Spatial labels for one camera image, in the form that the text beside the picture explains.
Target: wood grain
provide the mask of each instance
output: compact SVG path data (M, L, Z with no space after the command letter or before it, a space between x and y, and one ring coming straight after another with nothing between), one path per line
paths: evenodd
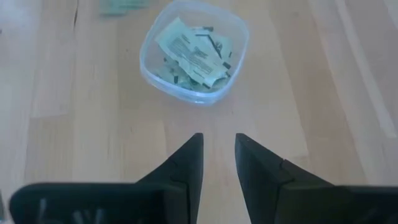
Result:
M251 33L236 83L211 107L141 77L141 43L168 2L123 17L99 16L95 0L0 2L5 200L33 182L135 182L197 132L205 137L199 223L249 223L236 133L334 184L398 184L398 142L363 76L365 64L397 121L391 2L209 0Z

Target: plastic tub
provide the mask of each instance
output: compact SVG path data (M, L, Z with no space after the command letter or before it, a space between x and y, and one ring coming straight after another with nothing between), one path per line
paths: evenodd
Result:
M227 36L233 41L229 70L231 79L223 88L211 93L200 93L168 83L152 73L163 65L165 55L155 38L177 17L187 26L213 26L214 32ZM158 15L146 35L139 56L141 74L151 85L181 100L198 105L212 105L231 89L243 64L248 42L249 31L245 23L229 11L203 2L174 1Z

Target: black plastic object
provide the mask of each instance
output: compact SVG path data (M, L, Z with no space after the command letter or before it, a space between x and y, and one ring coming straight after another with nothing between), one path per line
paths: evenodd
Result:
M15 224L197 222L203 135L193 135L135 184L34 184L10 201Z
M236 135L238 176L252 224L398 223L398 188L334 186Z

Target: light wood surface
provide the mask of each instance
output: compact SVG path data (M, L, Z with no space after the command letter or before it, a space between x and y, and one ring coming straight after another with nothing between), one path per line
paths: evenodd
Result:
M141 43L168 1L110 18L97 0L0 1L3 198L34 182L134 182L197 132L198 223L249 223L238 132L334 184L398 184L398 4L208 2L244 19L251 39L231 92L202 108L140 76Z

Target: clear plastic container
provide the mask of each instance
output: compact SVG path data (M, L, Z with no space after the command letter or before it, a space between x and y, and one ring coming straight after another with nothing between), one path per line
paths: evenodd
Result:
M190 27L213 26L214 32L232 40L233 54L229 70L231 78L223 88L211 93L200 93L168 83L153 74L155 69L164 64L165 55L155 38L177 17ZM181 100L198 105L212 105L231 89L243 64L248 42L249 31L245 23L229 11L203 2L174 1L163 9L146 35L139 56L141 74L156 88Z

